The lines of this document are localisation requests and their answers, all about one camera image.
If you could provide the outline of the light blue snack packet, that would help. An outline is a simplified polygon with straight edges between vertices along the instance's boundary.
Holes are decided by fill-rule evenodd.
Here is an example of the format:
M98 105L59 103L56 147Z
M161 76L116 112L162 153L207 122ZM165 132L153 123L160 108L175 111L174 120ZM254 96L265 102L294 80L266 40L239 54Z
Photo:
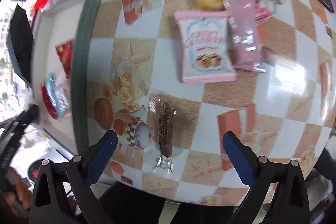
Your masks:
M64 73L58 76L50 73L46 79L46 90L51 104L56 111L56 119L71 115L70 83Z

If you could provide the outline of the pink crispy cranberry packet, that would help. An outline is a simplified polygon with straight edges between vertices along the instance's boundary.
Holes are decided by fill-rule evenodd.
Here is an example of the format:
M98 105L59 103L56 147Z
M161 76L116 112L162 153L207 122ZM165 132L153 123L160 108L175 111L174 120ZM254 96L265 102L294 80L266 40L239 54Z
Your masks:
M174 13L183 46L182 81L187 84L237 80L228 55L228 12Z

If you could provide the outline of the green-rimmed white tray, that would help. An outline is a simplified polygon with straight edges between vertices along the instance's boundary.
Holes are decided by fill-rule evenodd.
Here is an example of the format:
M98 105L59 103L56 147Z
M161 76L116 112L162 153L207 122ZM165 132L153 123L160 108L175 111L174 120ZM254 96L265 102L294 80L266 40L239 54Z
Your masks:
M41 13L33 29L34 49L31 63L33 100L39 106L40 129L73 154L89 147L87 128L87 66L91 35L101 0L60 0ZM40 90L49 73L60 75L63 66L55 47L74 40L70 77L72 114L53 119L48 113Z

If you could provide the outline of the clear packet with brown cookies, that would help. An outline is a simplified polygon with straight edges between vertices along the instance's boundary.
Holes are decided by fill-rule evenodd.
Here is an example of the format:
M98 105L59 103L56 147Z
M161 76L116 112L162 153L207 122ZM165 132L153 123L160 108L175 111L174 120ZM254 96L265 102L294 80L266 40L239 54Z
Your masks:
M177 99L169 94L153 91L149 97L147 122L151 137L159 150L154 169L173 173L174 126L179 110Z

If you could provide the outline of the red snack packet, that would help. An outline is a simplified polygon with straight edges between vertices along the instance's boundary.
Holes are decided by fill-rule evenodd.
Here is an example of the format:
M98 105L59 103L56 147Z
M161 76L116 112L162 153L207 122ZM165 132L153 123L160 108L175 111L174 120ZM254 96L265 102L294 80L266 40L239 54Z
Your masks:
M68 79L71 78L71 65L72 65L72 51L75 40L70 39L64 43L55 46L56 53L63 66L64 73Z

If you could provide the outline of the plain pink snack packet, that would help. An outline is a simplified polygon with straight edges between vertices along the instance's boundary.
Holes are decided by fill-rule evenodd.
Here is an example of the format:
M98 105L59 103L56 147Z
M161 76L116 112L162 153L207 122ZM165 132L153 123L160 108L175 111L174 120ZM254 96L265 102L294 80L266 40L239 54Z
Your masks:
M230 25L229 56L234 68L263 73L255 0L223 0Z

